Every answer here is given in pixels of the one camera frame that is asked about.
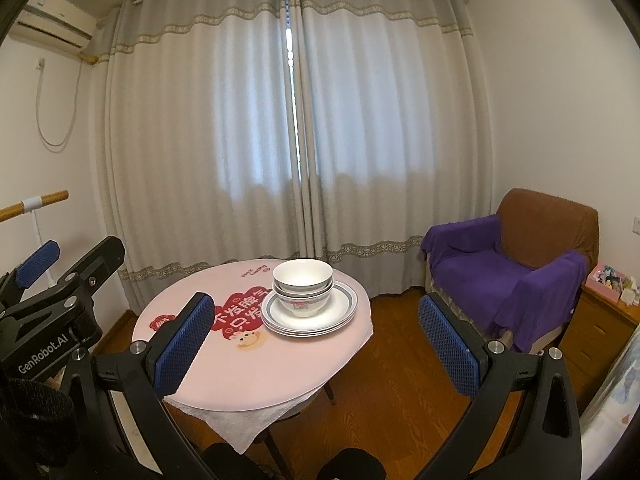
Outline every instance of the baseboard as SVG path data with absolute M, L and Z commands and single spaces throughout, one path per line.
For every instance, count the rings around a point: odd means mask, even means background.
M 92 351 L 93 355 L 98 355 L 104 348 L 108 345 L 108 343 L 113 339 L 113 337 L 129 322 L 129 319 L 137 318 L 133 310 L 125 310 L 124 314 L 118 318 L 118 320 L 113 324 L 113 326 L 109 329 L 109 331 L 102 336 L 100 341 L 94 346 Z

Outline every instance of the brown backrest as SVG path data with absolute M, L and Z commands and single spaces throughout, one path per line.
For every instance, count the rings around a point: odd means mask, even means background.
M 502 251 L 518 263 L 539 269 L 570 249 L 598 263 L 598 212 L 565 198 L 514 188 L 498 208 Z

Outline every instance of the nightstand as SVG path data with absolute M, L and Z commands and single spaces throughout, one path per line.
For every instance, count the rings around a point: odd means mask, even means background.
M 640 323 L 640 307 L 617 304 L 582 286 L 569 327 L 560 342 L 582 413 L 610 366 Z

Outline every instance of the purple cover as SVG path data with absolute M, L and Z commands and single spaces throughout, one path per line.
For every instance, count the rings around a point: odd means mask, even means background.
M 422 245 L 433 281 L 488 337 L 513 332 L 514 349 L 529 352 L 538 338 L 569 321 L 587 259 L 570 250 L 541 269 L 500 252 L 496 215 L 437 225 Z

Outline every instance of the purple seat cushion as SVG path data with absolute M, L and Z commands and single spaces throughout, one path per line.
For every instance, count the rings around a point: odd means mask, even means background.
M 494 319 L 516 283 L 532 269 L 493 250 L 447 258 L 431 269 L 433 281 L 488 337 L 498 336 Z

